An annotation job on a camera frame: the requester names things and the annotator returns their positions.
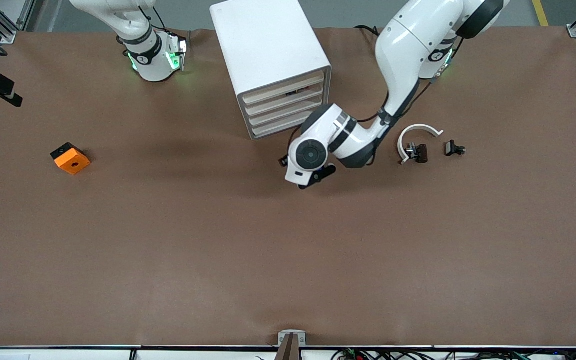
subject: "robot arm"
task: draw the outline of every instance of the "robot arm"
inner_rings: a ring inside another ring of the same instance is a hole
[[[389,97],[370,128],[334,104],[316,109],[288,148],[285,179],[302,189],[313,184],[332,153],[343,166],[366,166],[402,117],[419,88],[422,66],[442,41],[456,32],[465,39],[497,20],[510,0],[410,0],[377,39],[375,56]]]
[[[155,30],[142,10],[156,0],[70,0],[74,7],[104,22],[128,49],[132,67],[149,82],[166,80],[183,68],[186,41],[166,30]]]

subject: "brown paper mat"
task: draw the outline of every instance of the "brown paper mat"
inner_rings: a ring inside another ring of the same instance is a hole
[[[386,95],[374,39],[317,30],[331,100]],[[0,72],[0,345],[576,345],[576,40],[493,28],[400,121],[374,166],[299,191],[251,141],[214,32],[141,80],[115,35],[20,33]],[[398,132],[445,130],[428,164]],[[442,155],[455,139],[462,158]],[[50,152],[93,163],[71,176]]]

